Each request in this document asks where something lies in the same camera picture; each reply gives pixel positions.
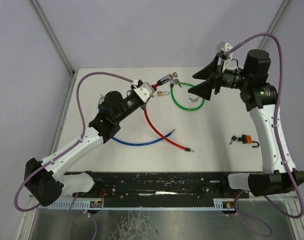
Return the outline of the brass padlock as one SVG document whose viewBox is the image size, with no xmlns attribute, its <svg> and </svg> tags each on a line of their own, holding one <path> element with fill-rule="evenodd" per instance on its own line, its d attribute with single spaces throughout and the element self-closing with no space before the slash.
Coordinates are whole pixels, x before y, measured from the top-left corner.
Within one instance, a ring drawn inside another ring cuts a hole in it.
<svg viewBox="0 0 304 240">
<path fill-rule="evenodd" d="M 157 91 L 157 96 L 162 97 L 162 96 L 167 96 L 170 93 L 168 91 Z"/>
</svg>

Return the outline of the green lock keys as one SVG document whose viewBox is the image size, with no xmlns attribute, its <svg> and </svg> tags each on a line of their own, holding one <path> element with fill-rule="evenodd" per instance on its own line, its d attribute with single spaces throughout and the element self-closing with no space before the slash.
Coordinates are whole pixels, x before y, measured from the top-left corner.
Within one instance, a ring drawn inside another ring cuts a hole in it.
<svg viewBox="0 0 304 240">
<path fill-rule="evenodd" d="M 198 101 L 198 99 L 199 99 L 199 97 L 196 97 L 196 98 L 189 98 L 189 100 L 192 102 L 192 103 L 194 103 L 194 102 L 197 102 Z"/>
</svg>

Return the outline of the red lock keys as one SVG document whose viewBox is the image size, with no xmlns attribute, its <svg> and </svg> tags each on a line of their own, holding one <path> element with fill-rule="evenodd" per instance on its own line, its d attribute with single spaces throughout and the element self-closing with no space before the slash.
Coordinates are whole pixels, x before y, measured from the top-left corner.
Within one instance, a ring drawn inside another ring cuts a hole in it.
<svg viewBox="0 0 304 240">
<path fill-rule="evenodd" d="M 170 74 L 170 79 L 171 79 L 171 83 L 170 83 L 171 85 L 177 84 L 180 88 L 182 87 L 176 72 Z"/>
</svg>

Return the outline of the green cable lock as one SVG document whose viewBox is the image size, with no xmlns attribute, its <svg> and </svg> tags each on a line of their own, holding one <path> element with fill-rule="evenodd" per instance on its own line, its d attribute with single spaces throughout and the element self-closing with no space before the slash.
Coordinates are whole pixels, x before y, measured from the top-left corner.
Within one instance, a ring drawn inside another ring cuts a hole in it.
<svg viewBox="0 0 304 240">
<path fill-rule="evenodd" d="M 199 106 L 197 106 L 197 107 L 194 107 L 194 108 L 185 107 L 185 106 L 181 105 L 181 104 L 176 100 L 176 98 L 175 98 L 175 96 L 174 96 L 173 88 L 174 88 L 174 83 L 171 83 L 171 84 L 170 84 L 170 95 L 171 95 L 172 101 L 174 102 L 174 104 L 175 104 L 178 108 L 180 108 L 180 109 L 182 109 L 182 110 L 184 110 L 184 111 L 187 111 L 187 112 L 195 112 L 195 111 L 201 109 L 201 108 L 203 107 L 203 105 L 205 104 L 205 100 L 202 99 L 201 104 L 200 104 Z"/>
</svg>

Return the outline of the red cable lock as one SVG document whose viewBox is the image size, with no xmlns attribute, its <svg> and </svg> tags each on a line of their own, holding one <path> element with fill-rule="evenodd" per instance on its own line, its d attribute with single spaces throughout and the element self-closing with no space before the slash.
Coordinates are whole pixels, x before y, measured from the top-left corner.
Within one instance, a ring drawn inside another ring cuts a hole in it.
<svg viewBox="0 0 304 240">
<path fill-rule="evenodd" d="M 162 86 L 168 82 L 170 82 L 171 79 L 170 79 L 170 74 L 162 77 L 161 79 L 159 79 L 155 84 L 152 85 L 152 87 L 155 89 L 155 91 L 157 90 L 157 87 L 159 86 Z M 167 141 L 168 143 L 172 144 L 173 146 L 177 147 L 177 148 L 180 148 L 186 152 L 191 152 L 191 153 L 194 153 L 195 151 L 191 148 L 188 148 L 188 147 L 185 147 L 183 145 L 180 145 L 170 139 L 168 139 L 167 137 L 165 137 L 163 134 L 161 134 L 155 127 L 154 125 L 152 124 L 149 116 L 148 116 L 148 113 L 147 113 L 147 108 L 143 110 L 144 111 L 144 116 L 145 116 L 145 119 L 147 120 L 149 126 L 152 128 L 152 130 L 159 136 L 159 137 L 162 137 L 165 141 Z"/>
</svg>

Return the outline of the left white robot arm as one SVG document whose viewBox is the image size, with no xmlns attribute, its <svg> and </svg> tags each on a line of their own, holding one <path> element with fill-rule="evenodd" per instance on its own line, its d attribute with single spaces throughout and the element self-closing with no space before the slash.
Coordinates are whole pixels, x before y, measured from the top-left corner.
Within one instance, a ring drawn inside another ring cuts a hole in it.
<svg viewBox="0 0 304 240">
<path fill-rule="evenodd" d="M 90 151 L 107 143 L 120 130 L 120 123 L 134 111 L 144 109 L 153 92 L 144 87 L 129 91 L 124 98 L 118 91 L 108 92 L 98 104 L 98 113 L 83 124 L 81 134 L 62 149 L 25 165 L 23 185 L 39 205 L 46 207 L 63 194 L 82 192 L 90 197 L 101 193 L 101 184 L 87 173 L 65 176 L 65 173 Z"/>
</svg>

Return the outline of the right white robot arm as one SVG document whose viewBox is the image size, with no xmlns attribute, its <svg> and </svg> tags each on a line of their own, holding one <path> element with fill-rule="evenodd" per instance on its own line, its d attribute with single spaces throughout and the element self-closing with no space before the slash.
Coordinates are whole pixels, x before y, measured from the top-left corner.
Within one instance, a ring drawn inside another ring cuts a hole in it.
<svg viewBox="0 0 304 240">
<path fill-rule="evenodd" d="M 285 141 L 277 108 L 278 93 L 267 82 L 271 64 L 268 52 L 252 49 L 247 53 L 243 69 L 226 69 L 226 58 L 214 59 L 195 73 L 194 79 L 202 83 L 188 92 L 205 100 L 221 88 L 239 89 L 240 97 L 255 125 L 262 154 L 262 173 L 231 173 L 220 184 L 220 193 L 231 197 L 237 190 L 251 192 L 254 196 L 289 193 L 304 183 L 304 171 L 298 171 Z"/>
</svg>

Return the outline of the black head key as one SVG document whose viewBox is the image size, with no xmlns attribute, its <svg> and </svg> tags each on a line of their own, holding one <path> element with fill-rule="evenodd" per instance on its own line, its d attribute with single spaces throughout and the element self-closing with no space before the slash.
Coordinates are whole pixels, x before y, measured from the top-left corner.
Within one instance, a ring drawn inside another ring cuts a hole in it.
<svg viewBox="0 0 304 240">
<path fill-rule="evenodd" d="M 231 145 L 233 142 L 235 142 L 235 141 L 237 141 L 238 140 L 238 137 L 237 136 L 232 136 L 231 137 L 231 140 L 230 140 L 230 142 L 229 142 L 229 145 Z"/>
</svg>

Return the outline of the orange black padlock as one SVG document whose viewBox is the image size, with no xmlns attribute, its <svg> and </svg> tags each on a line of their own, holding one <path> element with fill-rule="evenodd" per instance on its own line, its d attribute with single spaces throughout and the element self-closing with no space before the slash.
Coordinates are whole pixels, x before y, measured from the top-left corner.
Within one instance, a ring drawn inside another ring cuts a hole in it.
<svg viewBox="0 0 304 240">
<path fill-rule="evenodd" d="M 237 137 L 237 141 L 242 144 L 250 144 L 252 148 L 259 148 L 260 143 L 258 141 L 254 141 L 250 135 L 243 134 L 240 137 Z"/>
</svg>

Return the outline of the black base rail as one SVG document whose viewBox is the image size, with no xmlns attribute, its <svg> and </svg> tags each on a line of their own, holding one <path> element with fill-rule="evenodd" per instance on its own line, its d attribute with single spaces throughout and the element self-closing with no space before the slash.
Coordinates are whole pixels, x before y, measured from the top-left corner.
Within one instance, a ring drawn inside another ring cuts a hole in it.
<svg viewBox="0 0 304 240">
<path fill-rule="evenodd" d="M 95 172 L 89 192 L 79 198 L 103 197 L 105 208 L 209 208 L 215 199 L 234 200 L 238 190 L 226 172 Z"/>
</svg>

